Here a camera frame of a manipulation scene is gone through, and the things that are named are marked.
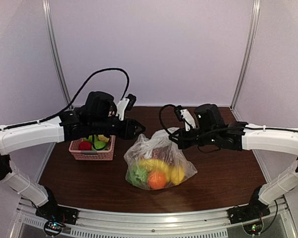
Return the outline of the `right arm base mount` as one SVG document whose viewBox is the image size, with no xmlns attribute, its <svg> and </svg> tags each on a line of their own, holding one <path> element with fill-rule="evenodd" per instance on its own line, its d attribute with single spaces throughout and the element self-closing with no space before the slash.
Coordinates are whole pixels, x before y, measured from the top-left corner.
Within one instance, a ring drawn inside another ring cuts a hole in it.
<svg viewBox="0 0 298 238">
<path fill-rule="evenodd" d="M 260 209 L 250 205 L 234 206 L 227 210 L 231 224 L 242 223 L 243 230 L 251 236 L 263 231 L 263 217 L 270 215 L 269 208 Z"/>
</svg>

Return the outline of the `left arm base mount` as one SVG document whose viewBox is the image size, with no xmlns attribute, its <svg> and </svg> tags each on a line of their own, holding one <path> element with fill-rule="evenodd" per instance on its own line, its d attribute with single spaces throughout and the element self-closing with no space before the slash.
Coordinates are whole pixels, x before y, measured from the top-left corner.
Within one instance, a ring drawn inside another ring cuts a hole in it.
<svg viewBox="0 0 298 238">
<path fill-rule="evenodd" d="M 51 215 L 40 207 L 34 205 L 34 208 L 36 209 L 35 215 L 46 220 L 43 225 L 43 231 L 49 237 L 60 235 L 66 228 L 66 224 L 76 224 L 78 217 L 77 209 L 58 206 L 56 212 Z"/>
</svg>

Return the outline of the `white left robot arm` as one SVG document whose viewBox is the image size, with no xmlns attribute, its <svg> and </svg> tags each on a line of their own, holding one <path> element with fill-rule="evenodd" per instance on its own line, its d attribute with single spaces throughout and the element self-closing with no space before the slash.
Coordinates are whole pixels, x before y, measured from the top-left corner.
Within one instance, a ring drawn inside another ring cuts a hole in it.
<svg viewBox="0 0 298 238">
<path fill-rule="evenodd" d="M 20 171 L 10 160 L 10 153 L 41 144 L 74 141 L 98 134 L 134 139 L 146 129 L 137 120 L 125 117 L 125 112 L 131 110 L 136 99 L 136 96 L 129 94 L 115 104 L 110 94 L 91 92 L 85 105 L 72 111 L 57 113 L 51 119 L 0 125 L 0 181 L 36 206 L 42 207 L 42 212 L 50 220 L 59 219 L 61 208 L 52 195 L 45 187 Z"/>
</svg>

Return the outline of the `clear plastic bag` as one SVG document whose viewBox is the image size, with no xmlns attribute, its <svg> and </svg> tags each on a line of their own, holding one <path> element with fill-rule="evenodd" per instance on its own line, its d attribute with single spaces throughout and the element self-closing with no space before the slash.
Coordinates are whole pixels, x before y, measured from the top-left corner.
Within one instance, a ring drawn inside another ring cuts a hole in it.
<svg viewBox="0 0 298 238">
<path fill-rule="evenodd" d="M 168 136 L 163 129 L 150 138 L 138 136 L 124 155 L 127 182 L 143 190 L 160 190 L 178 186 L 197 174 L 195 166 Z"/>
</svg>

